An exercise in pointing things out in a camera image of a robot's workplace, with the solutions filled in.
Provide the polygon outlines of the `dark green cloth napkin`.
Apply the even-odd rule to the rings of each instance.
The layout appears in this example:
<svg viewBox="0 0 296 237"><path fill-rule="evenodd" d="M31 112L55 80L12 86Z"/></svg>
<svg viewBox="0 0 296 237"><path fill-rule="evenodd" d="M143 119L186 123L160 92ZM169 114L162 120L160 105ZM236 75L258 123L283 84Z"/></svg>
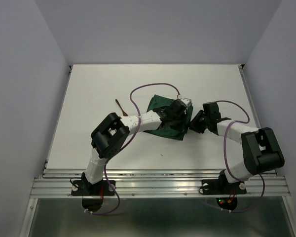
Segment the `dark green cloth napkin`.
<svg viewBox="0 0 296 237"><path fill-rule="evenodd" d="M153 109L170 106L173 102L174 102L174 99L162 97L159 95L154 95L149 102L147 112ZM191 121L192 112L193 112L193 106L190 105L190 107L187 110L187 114L183 116L183 123L182 123L183 130L178 131L168 126L168 127L160 128L158 130L146 130L145 133L163 137L163 138L182 141L184 138L184 135L188 131L188 124Z"/></svg>

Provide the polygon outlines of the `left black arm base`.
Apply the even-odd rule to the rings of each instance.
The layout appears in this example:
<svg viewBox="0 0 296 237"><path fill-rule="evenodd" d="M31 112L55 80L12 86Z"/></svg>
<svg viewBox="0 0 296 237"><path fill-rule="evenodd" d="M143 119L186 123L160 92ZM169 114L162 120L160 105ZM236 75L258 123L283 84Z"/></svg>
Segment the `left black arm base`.
<svg viewBox="0 0 296 237"><path fill-rule="evenodd" d="M74 197L106 197L114 196L113 189L109 186L106 180L100 180L96 184L91 184L85 177L70 179L72 185L71 195Z"/></svg>

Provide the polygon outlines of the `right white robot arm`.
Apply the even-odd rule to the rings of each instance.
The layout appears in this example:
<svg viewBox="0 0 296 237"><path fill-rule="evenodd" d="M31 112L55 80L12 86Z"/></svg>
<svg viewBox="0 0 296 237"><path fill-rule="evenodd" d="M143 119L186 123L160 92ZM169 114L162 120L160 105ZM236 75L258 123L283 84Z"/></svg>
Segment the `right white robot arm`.
<svg viewBox="0 0 296 237"><path fill-rule="evenodd" d="M245 113L246 121L223 118L219 111L219 102L203 104L203 109L190 122L189 128L197 133L209 130L223 137L223 157L226 169L222 172L223 177L217 180L217 187L221 192L228 193L235 187L236 182L244 182L252 176L283 167L285 159L271 128L248 126L250 122L248 113ZM227 161L227 139L242 146L243 158L234 166L229 166Z"/></svg>

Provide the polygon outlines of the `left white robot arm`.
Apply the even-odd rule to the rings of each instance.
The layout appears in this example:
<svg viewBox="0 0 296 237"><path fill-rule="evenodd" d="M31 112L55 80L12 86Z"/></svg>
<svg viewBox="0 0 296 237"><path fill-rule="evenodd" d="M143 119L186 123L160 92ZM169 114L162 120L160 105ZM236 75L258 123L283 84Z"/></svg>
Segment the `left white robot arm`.
<svg viewBox="0 0 296 237"><path fill-rule="evenodd" d="M122 150L128 136L134 139L134 135L139 132L160 131L166 128L183 132L191 105L190 99L182 98L139 116L119 117L116 113L110 113L91 133L93 150L90 162L83 173L86 178L83 189L90 195L99 191L104 166Z"/></svg>

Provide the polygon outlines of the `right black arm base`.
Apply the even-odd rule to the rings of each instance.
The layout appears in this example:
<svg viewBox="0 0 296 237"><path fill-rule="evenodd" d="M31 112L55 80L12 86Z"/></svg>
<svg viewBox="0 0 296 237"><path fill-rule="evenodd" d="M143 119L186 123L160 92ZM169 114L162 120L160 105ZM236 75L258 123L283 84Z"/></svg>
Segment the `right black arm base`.
<svg viewBox="0 0 296 237"><path fill-rule="evenodd" d="M229 183L224 170L220 172L217 179L203 179L199 188L199 193L203 195L229 195L234 192L238 195L246 194L245 183L239 181Z"/></svg>

